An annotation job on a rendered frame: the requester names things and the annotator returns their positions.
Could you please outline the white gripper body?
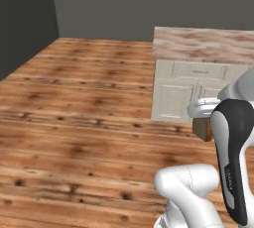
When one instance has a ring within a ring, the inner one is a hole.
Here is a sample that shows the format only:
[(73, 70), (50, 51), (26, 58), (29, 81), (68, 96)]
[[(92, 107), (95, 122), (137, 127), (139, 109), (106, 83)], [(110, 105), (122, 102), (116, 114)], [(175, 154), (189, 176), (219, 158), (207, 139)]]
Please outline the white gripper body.
[(190, 118), (208, 118), (220, 100), (214, 97), (201, 98), (187, 108)]

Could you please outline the pale grey cupboard door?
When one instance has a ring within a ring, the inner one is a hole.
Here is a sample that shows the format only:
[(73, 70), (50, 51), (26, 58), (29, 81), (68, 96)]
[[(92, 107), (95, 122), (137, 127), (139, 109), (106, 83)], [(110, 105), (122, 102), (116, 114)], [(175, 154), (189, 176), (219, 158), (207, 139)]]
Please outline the pale grey cupboard door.
[(202, 98), (216, 97), (221, 89), (228, 85), (225, 81), (198, 81), (194, 86), (194, 95), (192, 102), (197, 101), (198, 96), (198, 86), (202, 85)]
[(191, 119), (187, 112), (190, 105), (191, 86), (187, 80), (154, 81), (151, 119), (174, 123), (188, 123)]

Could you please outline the brown wooden stool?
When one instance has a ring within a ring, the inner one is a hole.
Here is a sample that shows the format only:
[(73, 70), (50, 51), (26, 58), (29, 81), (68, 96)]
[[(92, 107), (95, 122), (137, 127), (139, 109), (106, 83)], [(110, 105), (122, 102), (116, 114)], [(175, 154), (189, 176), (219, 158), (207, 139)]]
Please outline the brown wooden stool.
[(212, 140), (210, 120), (208, 118), (194, 118), (192, 132), (203, 141), (210, 142)]

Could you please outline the pale grey drawer front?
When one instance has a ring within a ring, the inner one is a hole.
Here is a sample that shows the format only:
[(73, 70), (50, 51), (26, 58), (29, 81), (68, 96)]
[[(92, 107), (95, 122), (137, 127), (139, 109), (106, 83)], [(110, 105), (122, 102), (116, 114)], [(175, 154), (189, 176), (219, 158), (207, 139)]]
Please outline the pale grey drawer front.
[[(249, 68), (249, 64), (187, 62), (158, 59), (156, 61), (155, 76), (161, 79), (178, 78), (231, 81), (234, 78), (238, 78)], [(207, 74), (193, 73), (193, 70), (207, 71)]]

